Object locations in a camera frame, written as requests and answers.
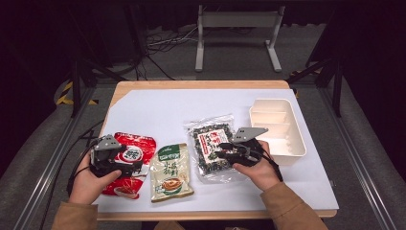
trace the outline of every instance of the white tabletop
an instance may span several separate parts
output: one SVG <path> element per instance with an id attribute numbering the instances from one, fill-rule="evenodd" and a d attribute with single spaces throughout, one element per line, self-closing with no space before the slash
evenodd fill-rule
<path id="1" fill-rule="evenodd" d="M 306 155 L 292 166 L 281 167 L 284 182 L 314 210 L 338 210 L 326 171 L 311 139 L 298 102 L 290 89 L 148 89 L 132 90 L 108 112 L 101 135 L 127 132 L 155 139 L 157 149 L 189 143 L 184 124 L 227 114 L 235 118 L 234 129 L 249 127 L 249 108 L 257 98 L 291 102 L 304 139 Z M 202 183 L 194 165 L 192 146 L 191 186 L 194 195 L 151 203 L 150 177 L 130 200 L 101 195 L 95 203 L 100 213 L 262 211 L 261 191 L 250 181 L 209 185 Z"/>

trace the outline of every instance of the human hand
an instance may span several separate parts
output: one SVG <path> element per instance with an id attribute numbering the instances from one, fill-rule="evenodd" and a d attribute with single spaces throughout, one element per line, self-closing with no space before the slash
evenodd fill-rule
<path id="1" fill-rule="evenodd" d="M 68 200 L 69 203 L 92 204 L 102 193 L 104 187 L 113 182 L 122 174 L 121 171 L 116 170 L 98 178 L 88 168 L 89 164 L 90 154 L 87 153 L 80 162 L 77 172 L 79 172 L 81 169 L 86 169 L 79 172 L 75 177 L 72 193 Z"/>
<path id="2" fill-rule="evenodd" d="M 269 145 L 267 142 L 259 141 L 259 143 L 266 152 L 269 152 Z M 233 168 L 238 172 L 250 177 L 254 184 L 263 191 L 280 183 L 274 168 L 267 160 L 263 159 L 263 157 L 260 159 L 258 164 L 253 167 L 246 167 L 235 163 Z"/>

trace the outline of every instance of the white plastic tray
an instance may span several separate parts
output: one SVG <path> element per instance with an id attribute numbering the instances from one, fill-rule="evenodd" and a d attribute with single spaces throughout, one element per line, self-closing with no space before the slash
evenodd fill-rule
<path id="1" fill-rule="evenodd" d="M 305 143 L 288 100 L 257 99 L 250 108 L 252 127 L 269 130 L 258 140 L 269 144 L 270 154 L 279 165 L 292 165 L 305 155 Z"/>

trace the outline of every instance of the forearm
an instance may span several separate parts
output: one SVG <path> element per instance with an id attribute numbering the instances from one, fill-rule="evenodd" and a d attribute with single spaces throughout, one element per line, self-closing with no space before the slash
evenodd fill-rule
<path id="1" fill-rule="evenodd" d="M 310 206 L 284 183 L 271 187 L 260 196 L 278 230 L 327 229 Z"/>
<path id="2" fill-rule="evenodd" d="M 96 230 L 97 215 L 97 205 L 61 202 L 57 210 L 52 229 Z"/>

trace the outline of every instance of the red snack bag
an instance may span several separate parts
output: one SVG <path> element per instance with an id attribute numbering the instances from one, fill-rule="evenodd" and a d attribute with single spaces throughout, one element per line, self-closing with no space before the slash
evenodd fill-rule
<path id="1" fill-rule="evenodd" d="M 140 172 L 135 172 L 131 177 L 116 179 L 107 185 L 101 193 L 108 196 L 123 196 L 137 199 L 140 196 L 138 191 L 140 191 L 149 172 L 149 160 L 156 150 L 155 140 L 151 137 L 122 132 L 116 132 L 114 138 L 119 143 L 126 145 L 125 151 L 119 152 L 115 161 L 124 164 L 143 161 L 143 167 Z"/>

